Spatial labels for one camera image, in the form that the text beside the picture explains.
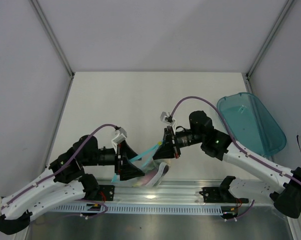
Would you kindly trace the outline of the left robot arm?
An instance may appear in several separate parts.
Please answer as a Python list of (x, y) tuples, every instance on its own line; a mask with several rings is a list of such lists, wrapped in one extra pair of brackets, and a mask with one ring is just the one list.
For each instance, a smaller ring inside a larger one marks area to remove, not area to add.
[(2, 199), (0, 232), (13, 235), (59, 205), (77, 200), (103, 201), (105, 194), (85, 166), (113, 166), (121, 181), (145, 173), (130, 160), (137, 154), (125, 140), (116, 148), (99, 148), (94, 136), (84, 135), (21, 190)]

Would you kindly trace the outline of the purple eggplant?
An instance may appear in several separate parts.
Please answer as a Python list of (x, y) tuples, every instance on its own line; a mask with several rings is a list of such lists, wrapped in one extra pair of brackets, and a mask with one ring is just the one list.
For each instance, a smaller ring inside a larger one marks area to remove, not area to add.
[(170, 166), (162, 162), (158, 166), (156, 166), (154, 169), (148, 171), (145, 176), (141, 177), (136, 185), (138, 187), (146, 187), (146, 188), (152, 188), (159, 184), (159, 182), (162, 180), (162, 178), (166, 175), (166, 173), (169, 171)]

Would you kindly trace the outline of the clear zip top bag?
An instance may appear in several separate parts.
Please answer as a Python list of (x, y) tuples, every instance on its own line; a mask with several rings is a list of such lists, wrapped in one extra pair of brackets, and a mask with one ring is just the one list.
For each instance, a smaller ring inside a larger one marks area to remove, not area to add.
[[(152, 148), (150, 148), (150, 149), (146, 150), (145, 152), (138, 155), (138, 157), (141, 157), (142, 160), (145, 157), (147, 157), (147, 159), (143, 162), (143, 165), (140, 167), (140, 169), (145, 173), (145, 175), (148, 171), (151, 171), (152, 169), (157, 167), (160, 163), (167, 163), (169, 165), (169, 170), (170, 170), (170, 167), (171, 167), (171, 160), (170, 159), (153, 160), (153, 156), (154, 156), (154, 154), (156, 153), (156, 151), (158, 150), (158, 148), (160, 147), (161, 144), (162, 144), (162, 141), (159, 141), (155, 146), (153, 146)], [(115, 186), (122, 186), (122, 187), (151, 188), (151, 187), (137, 186), (138, 180), (142, 177), (136, 177), (136, 178), (126, 180), (126, 181), (120, 181), (120, 177), (115, 174), (113, 176), (112, 180), (111, 180), (111, 183)]]

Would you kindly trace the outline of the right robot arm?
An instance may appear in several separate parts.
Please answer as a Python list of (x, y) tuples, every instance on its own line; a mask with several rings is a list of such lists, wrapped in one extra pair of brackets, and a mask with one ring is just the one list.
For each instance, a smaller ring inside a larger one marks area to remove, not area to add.
[(175, 118), (167, 112), (161, 114), (160, 120), (167, 127), (154, 160), (177, 159), (182, 148), (199, 144), (209, 157), (235, 165), (260, 180), (248, 183), (235, 176), (227, 176), (218, 190), (223, 201), (230, 202), (234, 198), (257, 200), (273, 204), (287, 217), (300, 217), (301, 167), (284, 167), (254, 153), (230, 135), (215, 129), (212, 119), (202, 110), (193, 111), (188, 119), (189, 128), (177, 131)]

